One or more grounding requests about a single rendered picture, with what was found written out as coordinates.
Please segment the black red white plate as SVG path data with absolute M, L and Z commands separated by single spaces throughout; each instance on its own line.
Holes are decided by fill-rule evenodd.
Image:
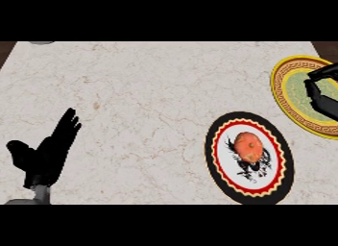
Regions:
M 240 133 L 262 143 L 261 159 L 248 163 L 234 150 Z M 282 133 L 259 115 L 234 111 L 221 115 L 206 131 L 205 158 L 209 176 L 223 193 L 243 205 L 273 205 L 293 182 L 293 160 Z

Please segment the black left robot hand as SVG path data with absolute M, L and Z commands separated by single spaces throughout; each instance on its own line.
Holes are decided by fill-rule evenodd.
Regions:
M 24 188 L 30 189 L 35 185 L 50 187 L 56 183 L 80 128 L 75 110 L 68 109 L 53 133 L 43 139 L 37 149 L 19 140 L 7 142 L 13 166 L 25 173 Z

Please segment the orange squash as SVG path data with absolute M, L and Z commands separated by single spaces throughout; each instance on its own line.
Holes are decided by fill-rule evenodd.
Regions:
M 243 161 L 255 163 L 262 157 L 262 142 L 254 133 L 242 132 L 236 136 L 234 150 Z

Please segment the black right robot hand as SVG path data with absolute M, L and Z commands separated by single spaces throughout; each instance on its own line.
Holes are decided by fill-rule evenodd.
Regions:
M 338 122 L 338 101 L 320 93 L 317 81 L 321 79 L 338 82 L 338 62 L 310 72 L 304 81 L 312 109 Z

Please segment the yellow green plate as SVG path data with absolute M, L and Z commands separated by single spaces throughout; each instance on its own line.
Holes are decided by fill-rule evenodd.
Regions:
M 271 72 L 271 91 L 283 113 L 310 133 L 338 140 L 338 122 L 311 106 L 305 83 L 308 73 L 330 65 L 314 56 L 296 55 L 282 59 Z

